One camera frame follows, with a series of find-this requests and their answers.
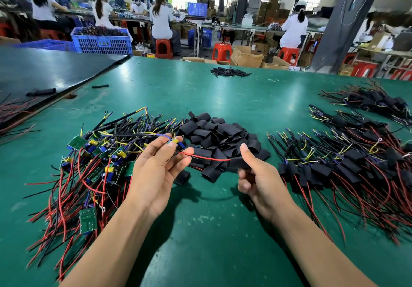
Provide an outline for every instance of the right hand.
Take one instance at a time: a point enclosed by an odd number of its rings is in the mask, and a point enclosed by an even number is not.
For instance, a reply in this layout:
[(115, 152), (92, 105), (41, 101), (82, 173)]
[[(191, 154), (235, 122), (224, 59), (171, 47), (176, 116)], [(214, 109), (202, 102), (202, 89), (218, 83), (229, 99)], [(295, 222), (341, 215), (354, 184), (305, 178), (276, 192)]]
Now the right hand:
[(246, 144), (240, 146), (243, 160), (251, 169), (239, 169), (238, 190), (248, 194), (260, 214), (276, 223), (279, 211), (296, 206), (277, 169), (257, 159)]

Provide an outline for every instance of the left hand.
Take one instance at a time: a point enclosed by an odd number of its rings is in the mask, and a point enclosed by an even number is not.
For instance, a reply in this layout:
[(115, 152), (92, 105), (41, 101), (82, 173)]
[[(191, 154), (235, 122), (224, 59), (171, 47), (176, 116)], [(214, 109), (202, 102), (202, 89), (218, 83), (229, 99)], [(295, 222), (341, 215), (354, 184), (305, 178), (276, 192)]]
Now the left hand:
[[(126, 198), (148, 209), (153, 219), (156, 219), (166, 208), (176, 176), (192, 161), (190, 156), (184, 154), (173, 156), (176, 143), (166, 144), (167, 142), (166, 137), (158, 137), (137, 158)], [(193, 154), (194, 150), (188, 148), (185, 152)]]

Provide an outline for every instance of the green workbench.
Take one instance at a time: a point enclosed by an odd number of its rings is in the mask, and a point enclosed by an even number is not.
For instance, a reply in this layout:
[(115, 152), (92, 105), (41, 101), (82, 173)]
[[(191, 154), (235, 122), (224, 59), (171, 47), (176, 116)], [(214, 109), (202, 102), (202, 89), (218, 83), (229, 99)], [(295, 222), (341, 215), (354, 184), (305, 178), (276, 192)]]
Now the green workbench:
[[(49, 255), (36, 269), (26, 269), (34, 253), (26, 247), (41, 238), (43, 221), (27, 223), (28, 214), (47, 204), (48, 192), (28, 199), (23, 196), (46, 189), (25, 186), (49, 181), (66, 144), (93, 128), (106, 110), (114, 117), (148, 106), (149, 113), (164, 118), (186, 117), (189, 111), (207, 111), (211, 116), (237, 122), (258, 134), (262, 147), (273, 153), (268, 160), (279, 162), (266, 132), (289, 127), (295, 133), (325, 127), (308, 114), (308, 104), (325, 111), (343, 109), (317, 95), (320, 89), (337, 90), (359, 78), (314, 73), (244, 68), (249, 77), (215, 77), (213, 66), (133, 57), (121, 66), (77, 90), (77, 97), (64, 99), (30, 119), (38, 133), (31, 133), (0, 147), (0, 286), (52, 286), (53, 267), (63, 247)], [(92, 89), (92, 85), (109, 84)], [(384, 80), (392, 96), (412, 103), (412, 83)], [(384, 118), (370, 115), (373, 118)], [(391, 128), (399, 128), (391, 123)], [(408, 131), (397, 133), (404, 141)], [(299, 271), (271, 228), (262, 227), (247, 198), (237, 191), (237, 175), (224, 173), (212, 184), (190, 169), (185, 186), (174, 186), (169, 204), (153, 225), (132, 271), (129, 286), (301, 286)], [(301, 205), (301, 197), (293, 195)], [(339, 248), (379, 286), (410, 286), (412, 244), (407, 239), (396, 246), (380, 230), (359, 219), (343, 215), (344, 244), (334, 217), (313, 193), (315, 212)]]

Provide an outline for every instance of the hand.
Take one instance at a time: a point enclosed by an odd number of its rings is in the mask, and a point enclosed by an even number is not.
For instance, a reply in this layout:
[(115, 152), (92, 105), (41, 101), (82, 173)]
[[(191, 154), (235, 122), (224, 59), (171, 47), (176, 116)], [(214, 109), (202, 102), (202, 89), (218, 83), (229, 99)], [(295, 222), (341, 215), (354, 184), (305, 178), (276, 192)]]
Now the hand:
[[(127, 201), (130, 200), (147, 209), (153, 219), (156, 219), (165, 209), (174, 179), (192, 160), (190, 156), (184, 154), (173, 156), (176, 143), (166, 144), (167, 142), (166, 137), (158, 137), (137, 158), (126, 198)], [(193, 148), (184, 151), (194, 153)]]
[(239, 169), (237, 188), (251, 197), (266, 220), (275, 224), (279, 210), (295, 206), (295, 203), (274, 166), (257, 159), (246, 144), (240, 146), (240, 151), (243, 160), (251, 169)]

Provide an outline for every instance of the forearm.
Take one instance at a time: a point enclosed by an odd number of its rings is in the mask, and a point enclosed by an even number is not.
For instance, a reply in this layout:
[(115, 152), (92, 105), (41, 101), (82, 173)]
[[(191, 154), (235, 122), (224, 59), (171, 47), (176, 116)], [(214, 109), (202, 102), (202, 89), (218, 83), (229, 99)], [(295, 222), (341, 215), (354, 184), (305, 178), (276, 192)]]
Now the forearm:
[(312, 287), (376, 286), (298, 206), (281, 216), (274, 224)]
[(61, 286), (124, 286), (152, 223), (147, 210), (126, 200)]

